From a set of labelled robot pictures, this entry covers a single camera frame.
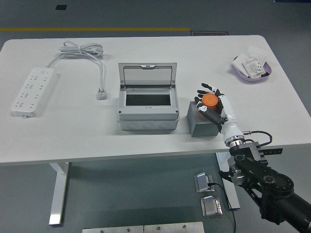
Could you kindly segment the robot right hand white black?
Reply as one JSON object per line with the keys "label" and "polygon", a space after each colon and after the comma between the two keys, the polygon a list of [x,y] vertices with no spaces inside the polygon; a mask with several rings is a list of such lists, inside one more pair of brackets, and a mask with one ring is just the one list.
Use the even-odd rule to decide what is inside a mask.
{"label": "robot right hand white black", "polygon": [[[237,126],[236,117],[227,96],[221,93],[218,88],[206,83],[202,83],[201,86],[206,90],[198,90],[198,96],[194,98],[199,113],[217,126],[227,147],[232,148],[243,144],[245,138]],[[203,102],[203,96],[206,94],[216,96],[218,102],[215,110]]]}

